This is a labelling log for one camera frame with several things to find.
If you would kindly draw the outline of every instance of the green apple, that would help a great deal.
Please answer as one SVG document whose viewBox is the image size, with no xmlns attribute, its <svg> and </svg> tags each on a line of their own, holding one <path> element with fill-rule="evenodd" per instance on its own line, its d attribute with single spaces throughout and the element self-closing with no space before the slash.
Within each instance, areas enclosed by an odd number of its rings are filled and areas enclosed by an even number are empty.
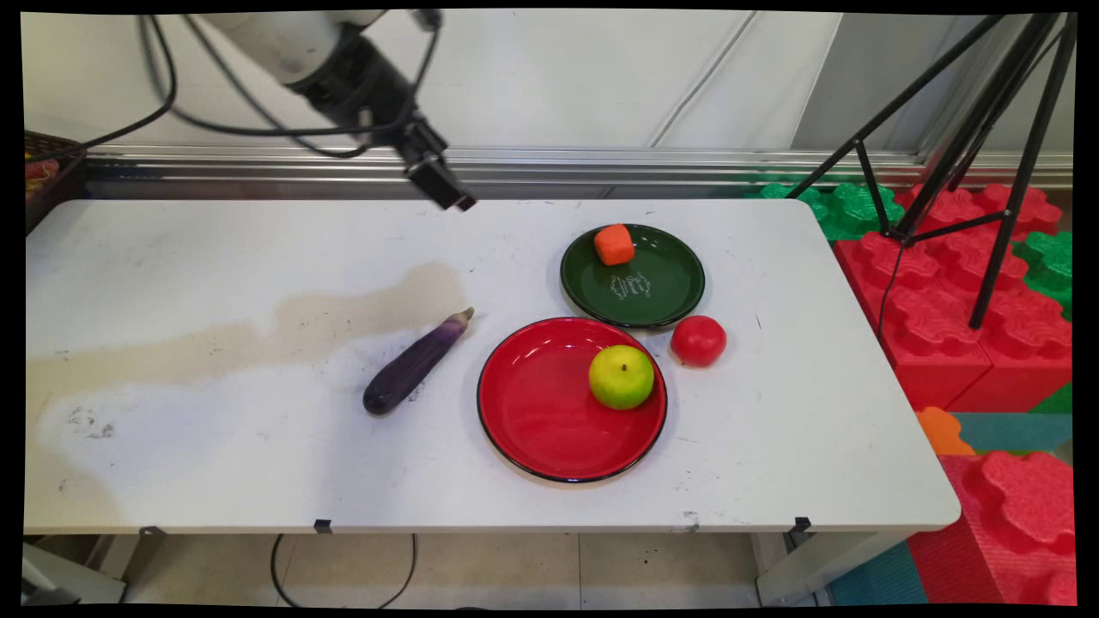
<svg viewBox="0 0 1099 618">
<path fill-rule="evenodd" d="M 611 345 L 596 354 L 588 368 L 588 385 L 600 404 L 629 410 L 645 402 L 653 391 L 653 363 L 632 345 Z"/>
</svg>

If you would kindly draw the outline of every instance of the orange sponge cube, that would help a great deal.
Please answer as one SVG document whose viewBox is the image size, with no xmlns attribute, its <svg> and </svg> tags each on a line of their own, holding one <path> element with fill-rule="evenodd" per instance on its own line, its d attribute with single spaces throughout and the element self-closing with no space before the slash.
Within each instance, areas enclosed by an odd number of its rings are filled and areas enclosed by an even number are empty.
<svg viewBox="0 0 1099 618">
<path fill-rule="evenodd" d="M 633 239 L 625 225 L 608 225 L 596 234 L 596 253 L 608 266 L 625 264 L 633 260 Z"/>
</svg>

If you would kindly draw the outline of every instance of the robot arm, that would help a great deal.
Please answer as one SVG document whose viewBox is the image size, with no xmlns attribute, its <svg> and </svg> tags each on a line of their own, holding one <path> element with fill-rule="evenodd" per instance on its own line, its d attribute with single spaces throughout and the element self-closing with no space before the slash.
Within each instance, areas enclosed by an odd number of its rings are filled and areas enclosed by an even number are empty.
<svg viewBox="0 0 1099 618">
<path fill-rule="evenodd" d="M 385 10 L 207 13 L 202 16 L 335 125 L 352 129 L 401 120 L 412 85 L 362 32 Z M 442 27 L 439 9 L 414 9 L 428 32 Z M 443 208 L 477 202 L 446 167 L 447 143 L 412 101 L 393 131 L 359 133 L 363 143 L 392 146 L 404 176 Z"/>
</svg>

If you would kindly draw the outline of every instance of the tripod leg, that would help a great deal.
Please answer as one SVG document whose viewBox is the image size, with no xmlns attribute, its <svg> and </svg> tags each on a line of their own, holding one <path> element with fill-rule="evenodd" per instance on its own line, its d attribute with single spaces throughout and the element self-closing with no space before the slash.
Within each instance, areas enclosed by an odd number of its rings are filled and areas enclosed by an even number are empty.
<svg viewBox="0 0 1099 618">
<path fill-rule="evenodd" d="M 855 152 L 858 153 L 858 163 L 863 165 L 863 176 L 866 177 L 866 187 L 870 190 L 870 199 L 874 200 L 874 210 L 878 212 L 878 232 L 885 234 L 889 231 L 889 218 L 886 214 L 886 206 L 881 201 L 881 194 L 878 192 L 878 183 L 874 179 L 870 157 L 866 154 L 866 146 L 862 140 L 855 141 Z"/>
<path fill-rule="evenodd" d="M 969 34 L 966 34 L 962 38 L 962 41 L 958 41 L 957 44 L 951 47 L 948 52 L 943 54 L 941 58 L 939 58 L 937 60 L 934 62 L 934 64 L 928 67 L 928 70 L 923 71 L 923 75 L 915 78 L 915 81 L 909 85 L 909 87 L 906 88 L 900 95 L 897 95 L 897 97 L 892 101 L 889 101 L 889 104 L 887 104 L 885 109 L 879 111 L 877 115 L 872 118 L 869 122 L 867 122 L 865 125 L 863 125 L 862 129 L 856 131 L 855 134 L 852 135 L 850 140 L 844 142 L 842 146 L 840 146 L 834 153 L 832 153 L 832 156 L 824 159 L 824 163 L 820 164 L 820 166 L 817 167 L 817 169 L 814 169 L 812 174 L 810 174 L 804 180 L 798 184 L 798 186 L 795 187 L 793 190 L 790 191 L 786 197 L 790 199 L 796 199 L 798 196 L 801 195 L 802 191 L 811 187 L 812 184 L 819 180 L 820 177 L 823 176 L 825 172 L 831 169 L 833 165 L 835 165 L 841 158 L 846 156 L 852 148 L 855 147 L 856 141 L 862 141 L 866 139 L 867 135 L 873 133 L 875 129 L 880 126 L 881 123 L 886 121 L 886 119 L 888 119 L 890 115 L 893 114 L 893 112 L 899 110 L 904 103 L 908 102 L 909 99 L 914 97 L 915 93 L 919 92 L 921 88 L 926 86 L 928 82 L 934 79 L 935 76 L 937 76 L 940 73 L 942 73 L 944 68 L 948 67 L 951 63 L 957 59 L 958 56 L 964 54 L 966 49 L 973 46 L 973 44 L 976 43 L 978 38 L 980 38 L 986 32 L 991 30 L 992 26 L 999 23 L 1001 19 L 1003 19 L 1003 15 L 988 15 L 979 24 L 974 26 L 974 29 L 969 31 Z"/>
<path fill-rule="evenodd" d="M 1000 97 L 1000 100 L 997 101 L 996 106 L 993 106 L 993 111 L 991 115 L 985 122 L 985 125 L 980 128 L 980 132 L 974 140 L 973 145 L 969 146 L 969 152 L 966 153 L 965 157 L 962 159 L 962 163 L 958 164 L 957 168 L 954 170 L 950 185 L 946 186 L 946 190 L 948 191 L 957 190 L 958 185 L 962 184 L 962 179 L 965 178 L 966 173 L 969 172 L 969 166 L 973 165 L 974 159 L 977 158 L 977 153 L 979 153 L 981 146 L 985 145 L 985 140 L 988 139 L 988 134 L 991 133 L 992 128 L 996 126 L 996 122 L 1000 120 L 1001 115 L 1003 115 L 1004 110 L 1008 109 L 1008 106 L 1011 104 L 1011 100 L 1015 98 L 1017 93 L 1019 93 L 1019 89 L 1022 88 L 1023 84 L 1026 82 L 1026 79 L 1030 77 L 1030 74 L 1034 73 L 1034 68 L 1037 67 L 1039 63 L 1042 62 L 1042 58 L 1045 57 L 1045 54 L 1054 46 L 1054 44 L 1057 43 L 1057 40 L 1061 37 L 1062 32 L 1064 32 L 1064 29 L 1062 29 L 1062 31 L 1058 32 L 1057 34 L 1053 35 L 1053 38 L 1050 40 L 1050 42 L 1046 44 L 1045 47 L 1042 48 L 1042 52 L 1039 53 L 1036 57 L 1034 57 L 1033 59 L 1026 59 L 1025 64 L 1022 64 L 1018 67 L 1015 76 L 1012 77 L 1011 84 L 1008 85 L 1007 89 L 1003 91 L 1003 95 Z"/>
<path fill-rule="evenodd" d="M 1042 100 L 1039 102 L 1037 112 L 1034 114 L 1034 124 L 1031 125 L 1030 135 L 1026 137 L 1026 146 L 1023 147 L 1023 157 L 1019 162 L 1019 172 L 1015 173 L 1015 181 L 1011 186 L 1011 197 L 1008 198 L 1008 214 L 1004 217 L 1003 222 L 1000 223 L 1000 232 L 996 236 L 996 244 L 992 245 L 992 255 L 988 258 L 988 268 L 985 269 L 985 278 L 980 283 L 980 293 L 978 293 L 977 302 L 973 307 L 969 328 L 979 329 L 985 321 L 988 302 L 992 298 L 992 289 L 996 287 L 996 279 L 1000 275 L 1003 256 L 1008 252 L 1008 243 L 1011 242 L 1011 232 L 1015 228 L 1015 220 L 1019 219 L 1019 209 L 1023 205 L 1023 195 L 1026 192 L 1031 174 L 1034 172 L 1034 162 L 1037 161 L 1037 152 L 1042 147 L 1042 140 L 1045 139 L 1045 131 L 1050 128 L 1050 118 L 1053 117 L 1053 108 L 1057 103 L 1057 95 L 1061 93 L 1061 86 L 1065 81 L 1065 74 L 1068 73 L 1068 60 L 1072 59 L 1074 45 L 1076 45 L 1076 13 L 1068 13 L 1065 18 L 1064 34 L 1062 34 L 1061 43 L 1057 45 L 1057 55 L 1053 58 L 1053 67 L 1050 68 L 1050 77 L 1045 81 Z"/>
<path fill-rule="evenodd" d="M 981 122 L 989 117 L 989 111 L 997 99 L 999 99 L 1004 85 L 1009 81 L 1009 78 L 1014 74 L 1022 60 L 1029 57 L 1031 45 L 1034 41 L 1041 42 L 1045 40 L 1056 19 L 1057 13 L 1031 15 L 1022 33 L 1011 45 L 1011 49 L 1008 51 L 1007 56 L 1000 62 L 1000 66 L 996 68 L 992 79 L 981 90 L 980 96 L 977 97 L 977 101 L 966 114 L 965 120 L 962 121 L 962 125 L 954 134 L 950 144 L 947 144 L 942 159 L 940 159 L 928 175 L 920 195 L 915 196 L 912 206 L 909 207 L 908 212 L 901 218 L 900 223 L 897 225 L 899 233 L 903 235 L 915 233 L 919 223 L 923 220 L 924 210 L 934 203 L 939 191 L 946 184 L 947 175 L 962 156 L 963 148 L 973 141 L 980 129 Z"/>
</svg>

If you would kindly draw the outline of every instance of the tripod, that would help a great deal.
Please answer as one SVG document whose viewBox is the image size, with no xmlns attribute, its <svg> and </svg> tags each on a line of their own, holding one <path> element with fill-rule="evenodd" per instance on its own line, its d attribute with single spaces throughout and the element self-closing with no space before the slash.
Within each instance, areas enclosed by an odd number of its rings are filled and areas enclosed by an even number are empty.
<svg viewBox="0 0 1099 618">
<path fill-rule="evenodd" d="M 820 165 L 820 167 L 813 170 L 812 174 L 795 187 L 793 190 L 791 190 L 786 197 L 796 199 L 802 191 L 820 179 L 824 173 L 831 169 L 832 166 L 834 166 L 841 158 L 854 150 L 858 155 L 858 162 L 863 168 L 863 174 L 866 176 L 867 188 L 869 189 L 870 198 L 874 200 L 874 208 L 877 210 L 879 233 L 884 236 L 896 239 L 900 243 L 900 249 L 897 254 L 897 267 L 900 266 L 900 258 L 904 249 L 910 247 L 920 241 L 950 234 L 952 232 L 959 232 L 962 230 L 967 230 L 985 223 L 991 223 L 993 221 L 1001 221 L 999 232 L 997 233 L 996 241 L 992 245 L 992 253 L 988 260 L 988 267 L 985 269 L 985 276 L 981 279 L 980 291 L 977 295 L 977 301 L 975 302 L 973 313 L 969 317 L 969 328 L 979 329 L 984 323 L 985 313 L 988 311 L 988 304 L 992 297 L 992 289 L 996 286 L 997 277 L 1000 275 L 1000 267 L 1003 265 L 1003 257 L 1007 254 L 1008 244 L 1011 241 L 1011 232 L 1014 229 L 1015 220 L 1019 218 L 1019 210 L 1023 203 L 1023 196 L 1026 191 L 1026 186 L 1030 184 L 1031 175 L 1034 172 L 1034 163 L 1037 159 L 1037 153 L 1042 146 L 1042 140 L 1045 137 L 1046 129 L 1050 126 L 1050 118 L 1053 115 L 1053 108 L 1057 102 L 1057 95 L 1061 92 L 1061 86 L 1065 80 L 1065 74 L 1068 71 L 1068 60 L 1072 57 L 1073 47 L 1076 45 L 1077 16 L 1076 13 L 1073 12 L 1066 14 L 1065 25 L 1062 27 L 1061 32 L 1055 35 L 1054 40 L 1050 42 L 1050 45 L 1047 45 L 1045 49 L 1040 51 L 1042 42 L 1050 35 L 1050 32 L 1053 30 L 1053 25 L 1056 23 L 1059 15 L 1061 13 L 1035 13 L 1028 19 L 1026 25 L 1012 43 L 1007 55 L 1004 55 L 1003 59 L 1000 60 L 1000 64 L 996 67 L 991 79 L 989 79 L 989 82 L 980 91 L 977 100 L 974 102 L 950 143 L 946 145 L 943 151 L 942 158 L 928 174 L 926 180 L 924 181 L 920 194 L 912 201 L 912 206 L 909 207 L 908 212 L 903 218 L 901 218 L 900 222 L 898 222 L 896 227 L 889 225 L 889 220 L 886 217 L 886 209 L 881 202 L 881 196 L 878 192 L 878 186 L 874 179 L 874 170 L 870 168 L 870 161 L 866 154 L 866 146 L 863 144 L 863 141 L 890 115 L 907 103 L 913 96 L 915 96 L 920 89 L 926 86 L 928 82 L 934 79 L 935 76 L 942 73 L 943 69 L 950 66 L 951 63 L 973 46 L 973 44 L 976 43 L 986 32 L 991 30 L 992 26 L 1003 19 L 1003 15 L 989 15 L 985 18 L 973 29 L 973 31 L 958 41 L 954 47 L 932 64 L 931 67 L 923 73 L 923 75 L 918 77 L 915 81 L 913 81 L 908 88 L 890 101 L 885 109 L 872 118 L 870 121 L 867 122 L 862 129 L 856 131 L 850 140 L 844 142 L 839 150 L 832 153 L 832 155 L 829 156 L 824 163 Z M 1011 194 L 1008 198 L 1007 207 L 999 212 L 993 212 L 969 221 L 963 221 L 961 223 L 940 228 L 931 232 L 917 234 L 915 230 L 918 230 L 920 224 L 923 222 L 923 218 L 928 214 L 931 205 L 935 202 L 935 198 L 937 198 L 939 192 L 944 186 L 947 185 L 952 191 L 957 188 L 962 178 L 965 176 L 969 166 L 976 158 L 977 153 L 980 151 L 980 147 L 985 144 L 985 140 L 995 126 L 996 121 L 1003 114 L 1003 111 L 1008 108 L 1015 93 L 1026 81 L 1031 71 L 1033 71 L 1034 67 L 1042 59 L 1042 56 L 1045 55 L 1054 43 L 1057 43 L 1057 53 L 1054 56 L 1053 67 L 1050 69 L 1050 76 L 1046 78 L 1045 89 L 1042 92 L 1042 99 L 1039 102 L 1037 111 L 1034 114 L 1034 122 L 1031 125 L 1030 134 L 1026 137 L 1026 145 L 1023 147 L 1022 159 L 1019 163 L 1019 170 L 1015 173 L 1015 179 L 1011 186 Z M 893 275 L 896 275 L 896 268 L 893 271 Z M 884 307 L 885 299 L 882 299 L 881 304 Z M 881 318 L 879 317 L 879 334 L 881 327 L 880 322 Z"/>
</svg>

